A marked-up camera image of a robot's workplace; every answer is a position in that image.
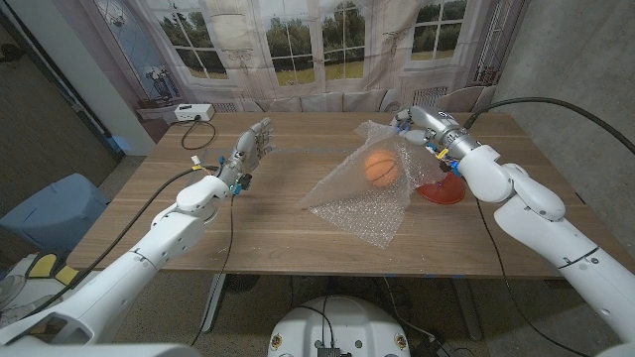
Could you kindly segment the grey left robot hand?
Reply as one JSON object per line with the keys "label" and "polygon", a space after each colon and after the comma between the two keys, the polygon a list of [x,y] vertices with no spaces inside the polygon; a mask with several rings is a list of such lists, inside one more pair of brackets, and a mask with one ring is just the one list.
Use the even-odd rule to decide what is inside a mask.
{"label": "grey left robot hand", "polygon": [[243,132],[231,154],[221,165],[216,176],[231,189],[234,189],[245,175],[255,171],[261,159],[275,149],[271,144],[273,130],[270,124],[271,119],[265,117]]}

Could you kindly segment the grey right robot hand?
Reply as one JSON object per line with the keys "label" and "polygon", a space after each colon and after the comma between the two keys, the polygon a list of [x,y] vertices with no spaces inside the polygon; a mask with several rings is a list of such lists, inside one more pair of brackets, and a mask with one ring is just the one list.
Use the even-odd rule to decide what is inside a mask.
{"label": "grey right robot hand", "polygon": [[390,125],[409,143],[434,144],[446,156],[458,160],[480,146],[450,114],[431,106],[413,106],[397,112]]}

